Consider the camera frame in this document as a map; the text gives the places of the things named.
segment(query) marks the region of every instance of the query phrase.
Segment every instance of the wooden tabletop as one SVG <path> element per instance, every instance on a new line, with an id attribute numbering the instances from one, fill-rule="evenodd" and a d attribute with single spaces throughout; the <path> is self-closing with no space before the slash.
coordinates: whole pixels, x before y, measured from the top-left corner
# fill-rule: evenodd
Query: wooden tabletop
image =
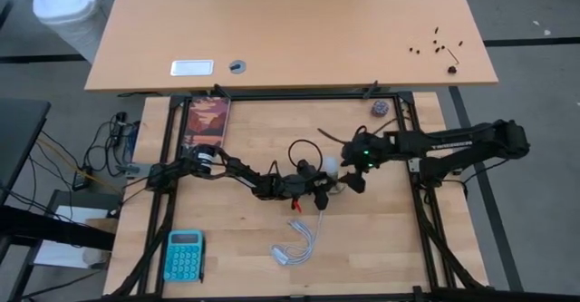
<path id="1" fill-rule="evenodd" d="M 444 130 L 437 95 L 414 95 L 421 128 L 426 132 Z M 159 160 L 168 103 L 168 98 L 146 101 L 136 162 Z M 286 149 L 296 139 L 311 140 L 325 156 L 339 157 L 341 146 L 319 134 L 317 127 L 347 140 L 359 125 L 374 129 L 393 117 L 393 112 L 385 118 L 372 117 L 372 103 L 233 102 L 224 148 L 256 171 L 266 172 L 270 163 L 278 160 L 281 173 L 288 174 L 294 170 Z M 387 129 L 396 130 L 397 126 L 392 124 Z M 308 145 L 297 144 L 292 154 L 312 164 L 318 162 L 316 152 Z M 288 201 L 258 200 L 235 180 L 182 178 L 173 228 L 205 232 L 206 278 L 203 284 L 166 283 L 164 297 L 401 293 L 411 292 L 415 285 L 429 290 L 405 164 L 387 162 L 367 174 L 366 180 L 363 194 L 347 188 L 330 197 L 312 258 L 301 266 L 282 267 L 270 257 L 270 246 L 304 244 L 286 222 L 298 217 L 314 230 L 317 210 L 312 197 L 301 199 L 304 213 L 299 215 L 290 210 Z M 141 183 L 129 187 L 126 196 L 141 188 Z M 460 185 L 445 183 L 437 189 L 437 196 L 449 247 L 474 278 L 485 283 L 478 242 Z M 123 207 L 105 293 L 125 279 L 140 257 L 151 200 L 152 194 L 144 192 Z M 154 275 L 157 260 L 152 265 Z"/>
<path id="2" fill-rule="evenodd" d="M 177 60 L 211 60 L 213 73 L 171 76 Z M 246 63 L 243 73 L 229 70 L 235 60 Z M 456 63 L 458 72 L 449 74 Z M 375 81 L 460 85 L 498 79 L 466 0 L 115 0 L 86 89 Z"/>

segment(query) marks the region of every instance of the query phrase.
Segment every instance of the book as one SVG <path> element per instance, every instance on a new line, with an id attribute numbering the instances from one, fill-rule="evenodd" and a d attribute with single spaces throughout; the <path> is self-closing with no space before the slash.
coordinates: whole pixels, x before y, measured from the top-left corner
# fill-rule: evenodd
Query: book
<path id="1" fill-rule="evenodd" d="M 222 147 L 226 136 L 230 105 L 231 101 L 228 98 L 192 97 L 188 122 L 183 134 L 184 151 L 200 143 Z"/>

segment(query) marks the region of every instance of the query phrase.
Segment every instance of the white container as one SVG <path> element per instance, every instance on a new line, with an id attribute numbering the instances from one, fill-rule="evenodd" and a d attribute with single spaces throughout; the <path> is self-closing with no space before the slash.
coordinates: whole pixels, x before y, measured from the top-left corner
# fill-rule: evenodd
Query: white container
<path id="1" fill-rule="evenodd" d="M 89 63 L 99 48 L 107 19 L 101 0 L 34 0 L 34 14 Z"/>

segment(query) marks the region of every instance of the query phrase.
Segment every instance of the teal calculator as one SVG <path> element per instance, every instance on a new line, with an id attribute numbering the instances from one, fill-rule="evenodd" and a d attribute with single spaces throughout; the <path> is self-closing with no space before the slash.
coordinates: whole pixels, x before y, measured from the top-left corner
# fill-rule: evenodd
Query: teal calculator
<path id="1" fill-rule="evenodd" d="M 165 256 L 166 281 L 203 281 L 205 240 L 196 229 L 172 230 Z"/>

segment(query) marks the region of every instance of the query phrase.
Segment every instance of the small ball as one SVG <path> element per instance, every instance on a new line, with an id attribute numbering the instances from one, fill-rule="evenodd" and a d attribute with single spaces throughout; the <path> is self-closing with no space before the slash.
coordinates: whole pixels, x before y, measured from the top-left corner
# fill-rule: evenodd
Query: small ball
<path id="1" fill-rule="evenodd" d="M 389 112 L 389 104 L 386 101 L 376 101 L 372 105 L 371 114 L 373 116 L 382 117 Z"/>

